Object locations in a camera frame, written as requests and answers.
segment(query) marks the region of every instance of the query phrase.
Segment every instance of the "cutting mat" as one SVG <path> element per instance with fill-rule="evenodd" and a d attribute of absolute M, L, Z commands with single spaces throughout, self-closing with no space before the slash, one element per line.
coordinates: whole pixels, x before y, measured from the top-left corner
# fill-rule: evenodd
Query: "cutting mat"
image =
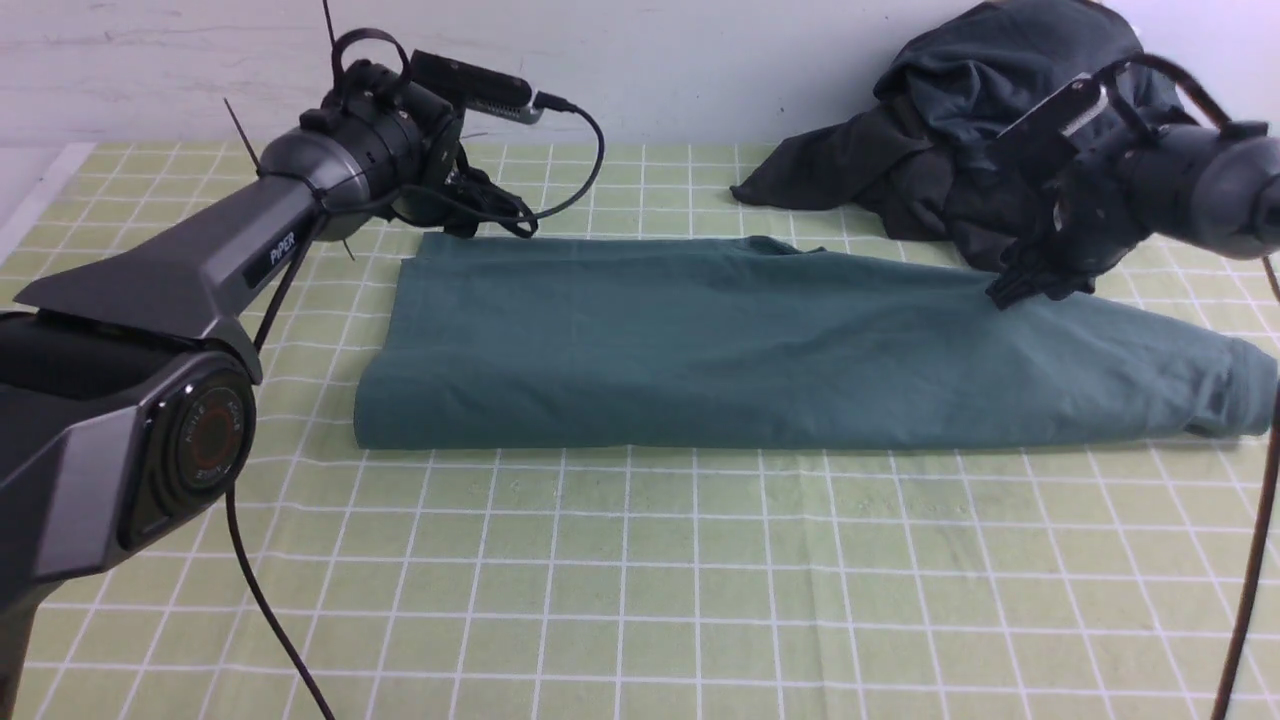
<path fill-rule="evenodd" d="M 561 237 L 771 234 L 915 263 L 855 209 L 741 208 L 767 147 L 617 147 Z M 474 146 L 539 208 L 586 146 Z M 0 266 L 132 247 L 248 182 L 234 145 L 100 146 Z M 364 452 L 351 414 L 420 233 L 308 258 L 265 351 L 241 483 L 262 585 L 340 719 L 1206 717 L 1265 447 L 1014 454 Z M 1152 241 L 1100 293 L 1280 354 L 1261 266 Z M 264 296 L 244 318 L 252 329 Z M 1280 719 L 1268 561 L 1236 719 Z M 22 720 L 312 719 L 221 509 L 42 607 Z"/>

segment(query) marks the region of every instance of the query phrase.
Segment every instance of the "folded green shirt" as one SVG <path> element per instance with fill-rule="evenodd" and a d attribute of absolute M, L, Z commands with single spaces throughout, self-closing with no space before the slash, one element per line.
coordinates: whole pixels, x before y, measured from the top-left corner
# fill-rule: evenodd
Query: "folded green shirt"
<path fill-rule="evenodd" d="M 778 241 L 424 237 L 356 395 L 370 450 L 1015 448 L 1262 434 L 1276 361 L 1076 295 Z"/>

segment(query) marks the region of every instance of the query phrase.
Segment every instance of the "black cable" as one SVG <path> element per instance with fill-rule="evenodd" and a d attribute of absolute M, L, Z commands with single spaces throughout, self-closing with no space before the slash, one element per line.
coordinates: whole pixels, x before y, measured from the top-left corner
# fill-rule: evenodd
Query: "black cable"
<path fill-rule="evenodd" d="M 579 108 L 577 105 L 573 105 L 572 102 L 568 102 L 568 101 L 562 100 L 559 97 L 556 97 L 553 95 L 547 95 L 545 92 L 539 94 L 538 97 L 543 102 L 541 106 L 544 106 L 547 109 L 557 110 L 557 111 L 561 111 L 561 113 L 573 113 L 573 114 L 581 115 L 582 119 L 586 120 L 586 123 L 591 126 L 591 131 L 595 132 L 595 142 L 596 142 L 596 145 L 595 145 L 595 164 L 591 167 L 591 174 L 588 176 L 586 182 L 582 183 L 582 187 L 580 187 L 577 190 L 577 192 L 575 192 L 573 195 L 571 195 L 568 200 L 561 202 L 559 205 L 556 205 L 554 208 L 549 208 L 547 210 L 541 210 L 541 211 L 534 213 L 531 215 L 495 215 L 495 214 L 492 214 L 492 213 L 484 213 L 484 211 L 476 210 L 475 208 L 470 208 L 470 206 L 467 206 L 467 205 L 465 205 L 462 202 L 458 202 L 457 200 L 454 200 L 454 199 L 449 197 L 448 195 L 444 195 L 443 192 L 440 192 L 440 191 L 438 191 L 435 188 L 431 188 L 431 187 L 425 187 L 425 186 L 420 186 L 420 184 L 410 184 L 410 186 L 404 186 L 402 193 L 403 195 L 425 195 L 425 196 L 429 196 L 430 199 L 433 199 L 433 200 L 435 200 L 435 201 L 438 201 L 438 202 L 440 202 L 443 205 L 448 205 L 449 208 L 453 208 L 454 210 L 460 210 L 462 213 L 466 213 L 471 218 L 474 218 L 476 220 L 480 220 L 480 222 L 488 222 L 488 223 L 511 223 L 511 224 L 516 224 L 516 223 L 531 223 L 531 222 L 541 220 L 544 218 L 549 218 L 552 215 L 556 215 L 558 213 L 564 211 L 571 205 L 573 205 L 575 202 L 577 202 L 579 200 L 581 200 L 582 196 L 586 195 L 591 190 L 591 186 L 595 184 L 595 178 L 599 177 L 599 174 L 600 174 L 600 167 L 604 164 L 604 131 L 600 129 L 599 123 L 595 122 L 595 118 L 593 118 L 590 113 L 588 113 L 586 110 Z"/>
<path fill-rule="evenodd" d="M 1280 281 L 1276 281 L 1271 259 L 1262 259 L 1262 268 L 1271 283 L 1271 292 L 1280 302 Z M 1244 643 L 1249 635 L 1249 620 L 1258 597 L 1258 584 L 1262 580 L 1262 561 L 1267 553 L 1267 534 L 1271 532 L 1271 510 L 1276 500 L 1276 479 L 1280 475 L 1280 391 L 1276 393 L 1275 409 L 1271 415 L 1271 439 L 1267 443 L 1267 462 L 1262 471 L 1262 489 L 1258 498 L 1258 515 L 1253 525 L 1253 542 L 1249 546 L 1249 561 L 1244 570 L 1244 587 L 1240 589 L 1240 606 L 1235 612 L 1235 628 L 1222 664 L 1222 678 L 1219 680 L 1217 697 L 1213 701 L 1211 720 L 1226 720 L 1226 711 L 1235 691 L 1235 678 L 1244 657 Z"/>
<path fill-rule="evenodd" d="M 266 337 L 271 332 L 271 324 L 275 322 L 275 316 L 280 311 L 280 305 L 284 302 L 285 293 L 289 292 L 289 286 L 293 284 L 293 279 L 297 277 L 298 270 L 302 268 L 302 260 L 307 256 L 307 250 L 311 249 L 311 242 L 320 236 L 324 229 L 328 218 L 321 218 L 316 227 L 308 233 L 308 237 L 298 243 L 298 250 L 293 255 L 293 260 L 289 261 L 288 268 L 284 270 L 284 275 L 280 278 L 279 287 L 275 288 L 275 293 L 271 295 L 271 301 L 266 306 L 266 311 L 262 315 L 262 324 L 259 325 L 257 333 L 253 337 L 253 348 L 259 352 L 266 345 Z M 266 601 L 266 596 L 262 593 L 262 587 L 257 583 L 257 577 L 253 574 L 253 566 L 248 561 L 248 553 L 244 551 L 244 539 L 241 537 L 239 520 L 236 516 L 236 483 L 227 489 L 227 532 L 232 538 L 232 548 L 236 552 L 236 561 L 241 566 L 241 573 L 244 575 L 244 583 L 248 585 L 250 593 L 253 594 L 253 600 L 257 602 L 257 609 L 262 612 L 262 618 L 266 619 L 266 624 L 271 626 L 271 632 L 275 633 L 275 639 L 280 642 L 280 647 L 284 648 L 285 655 L 293 661 L 293 667 L 297 669 L 298 676 L 302 683 L 311 692 L 311 697 L 315 700 L 316 706 L 320 708 L 320 715 L 324 720 L 337 720 L 333 715 L 333 710 L 329 708 L 329 703 L 324 698 L 324 693 L 320 692 L 320 685 L 316 684 L 314 676 L 311 676 L 311 670 L 307 669 L 307 664 L 302 660 L 298 653 L 297 647 L 289 639 L 288 633 L 280 625 L 280 621 L 275 616 L 275 611 L 271 610 L 271 605 Z"/>

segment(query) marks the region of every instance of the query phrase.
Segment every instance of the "white wall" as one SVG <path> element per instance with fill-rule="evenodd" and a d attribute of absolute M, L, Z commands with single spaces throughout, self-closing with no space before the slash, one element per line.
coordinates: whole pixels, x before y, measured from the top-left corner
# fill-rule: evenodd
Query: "white wall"
<path fill-rule="evenodd" d="M 588 108 L 611 141 L 731 142 L 865 108 L 906 40 L 975 0 L 333 1 L 339 32 L 381 27 L 408 49 L 521 74 Z M 1280 3 L 1111 4 L 1229 111 L 1280 120 Z M 0 145 L 233 137 L 224 95 L 271 137 L 328 85 L 319 0 L 0 0 Z M 372 42 L 358 55 L 392 58 Z M 468 131 L 588 137 L 568 118 Z"/>

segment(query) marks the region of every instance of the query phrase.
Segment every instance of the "robotic arm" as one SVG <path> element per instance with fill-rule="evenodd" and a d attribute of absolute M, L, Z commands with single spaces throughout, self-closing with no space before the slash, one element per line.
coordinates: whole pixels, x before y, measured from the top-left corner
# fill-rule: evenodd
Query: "robotic arm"
<path fill-rule="evenodd" d="M 394 44 L 402 68 L 343 69 L 343 51 L 369 38 Z M 333 88 L 253 158 L 255 182 L 133 250 L 35 281 L 15 300 L 36 310 L 0 315 L 0 719 L 54 589 L 232 491 L 253 443 L 259 351 L 312 242 L 344 242 L 374 217 L 461 232 L 493 220 L 527 237 L 599 172 L 590 115 L 525 81 L 411 60 L 376 29 L 337 38 L 332 60 Z M 529 213 L 466 164 L 468 108 L 527 124 L 544 109 L 584 115 L 600 141 L 590 179 Z M 282 272 L 251 340 L 237 318 Z"/>
<path fill-rule="evenodd" d="M 1180 109 L 1129 105 L 1116 78 L 1147 65 L 1172 79 L 1216 127 Z M 1107 109 L 1123 123 L 1097 142 L 1074 136 Z M 1001 133 L 988 149 L 1042 199 L 1041 228 L 1005 255 L 987 295 L 1005 310 L 1036 295 L 1094 290 L 1152 234 L 1233 260 L 1280 249 L 1280 140 L 1267 124 L 1234 122 L 1174 63 L 1139 55 L 1076 78 Z"/>

